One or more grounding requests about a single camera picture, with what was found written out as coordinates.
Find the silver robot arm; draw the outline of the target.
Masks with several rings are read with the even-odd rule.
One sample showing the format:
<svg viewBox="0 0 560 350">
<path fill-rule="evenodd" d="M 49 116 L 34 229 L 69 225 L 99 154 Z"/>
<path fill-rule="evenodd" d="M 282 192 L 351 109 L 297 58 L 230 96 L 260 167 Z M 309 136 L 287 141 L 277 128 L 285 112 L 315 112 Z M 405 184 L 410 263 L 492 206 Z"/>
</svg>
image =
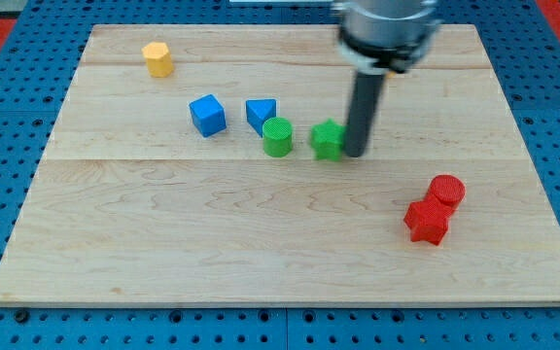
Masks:
<svg viewBox="0 0 560 350">
<path fill-rule="evenodd" d="M 337 46 L 358 72 L 403 73 L 429 51 L 441 21 L 438 0 L 339 0 Z"/>
</svg>

